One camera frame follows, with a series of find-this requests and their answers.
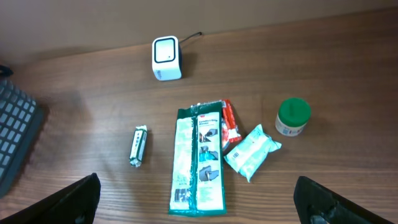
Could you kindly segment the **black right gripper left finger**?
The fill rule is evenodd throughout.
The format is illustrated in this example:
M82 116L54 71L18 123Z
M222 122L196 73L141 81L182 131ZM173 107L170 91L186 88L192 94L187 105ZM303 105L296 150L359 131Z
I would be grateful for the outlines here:
M96 173L87 175L43 200L1 220L1 224L92 224L101 192Z

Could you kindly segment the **grey plastic shopping basket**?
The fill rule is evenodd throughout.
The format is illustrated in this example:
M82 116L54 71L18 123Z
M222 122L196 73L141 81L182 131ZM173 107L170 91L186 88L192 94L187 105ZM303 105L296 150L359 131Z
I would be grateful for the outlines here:
M43 119L33 97L1 79L1 197L11 188Z

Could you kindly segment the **white barcode scanner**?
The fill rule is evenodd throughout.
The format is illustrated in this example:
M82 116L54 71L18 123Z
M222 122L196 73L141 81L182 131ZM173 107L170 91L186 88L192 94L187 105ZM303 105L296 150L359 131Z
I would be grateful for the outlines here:
M158 37L153 41L152 70L159 81L182 78L182 51L176 36Z

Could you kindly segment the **green white packaged item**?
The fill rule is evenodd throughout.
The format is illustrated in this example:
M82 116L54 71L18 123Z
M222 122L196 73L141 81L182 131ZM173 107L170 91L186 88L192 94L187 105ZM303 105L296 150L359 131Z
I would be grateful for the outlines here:
M220 101L179 109L169 213L206 217L227 213Z

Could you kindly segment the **red snack stick pack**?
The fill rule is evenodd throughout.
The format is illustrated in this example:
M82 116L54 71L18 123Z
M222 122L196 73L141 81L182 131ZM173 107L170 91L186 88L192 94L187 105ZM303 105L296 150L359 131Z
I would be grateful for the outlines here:
M221 102L223 112L222 120L226 122L226 125L229 129L229 143L238 142L242 140L242 137L239 134L238 125L236 124L231 102L229 100L222 100Z

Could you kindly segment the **teal tissue pack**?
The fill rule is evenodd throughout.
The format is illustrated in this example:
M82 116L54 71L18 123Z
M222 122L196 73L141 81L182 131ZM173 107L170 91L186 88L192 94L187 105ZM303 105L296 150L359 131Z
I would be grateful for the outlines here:
M267 158L269 153L279 150L282 144L267 135L261 124L258 124L227 155L225 161L233 170L241 174L248 182Z

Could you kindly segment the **green lid jar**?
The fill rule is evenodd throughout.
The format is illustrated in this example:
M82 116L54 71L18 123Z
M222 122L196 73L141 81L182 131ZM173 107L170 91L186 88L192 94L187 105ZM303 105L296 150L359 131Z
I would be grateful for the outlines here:
M284 100L278 110L275 127L284 136L298 136L311 117L310 105L301 98Z

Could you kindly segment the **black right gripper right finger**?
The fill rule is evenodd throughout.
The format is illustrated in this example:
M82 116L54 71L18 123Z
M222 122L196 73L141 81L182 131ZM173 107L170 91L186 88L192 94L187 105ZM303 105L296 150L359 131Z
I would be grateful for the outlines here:
M297 180L294 204L300 222L305 224L392 223L306 176Z

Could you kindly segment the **white green candy pack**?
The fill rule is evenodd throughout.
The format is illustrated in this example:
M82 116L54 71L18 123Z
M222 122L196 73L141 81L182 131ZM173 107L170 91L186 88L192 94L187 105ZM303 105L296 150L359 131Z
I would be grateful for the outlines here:
M147 126L136 126L131 144L131 152L129 155L129 162L133 167L139 167L142 164L146 139Z

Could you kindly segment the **orange small snack box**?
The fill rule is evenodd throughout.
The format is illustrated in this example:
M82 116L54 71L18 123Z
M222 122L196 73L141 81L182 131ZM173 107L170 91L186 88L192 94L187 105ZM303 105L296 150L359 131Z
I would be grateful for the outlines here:
M221 145L223 151L229 146L229 129L224 120L221 122Z

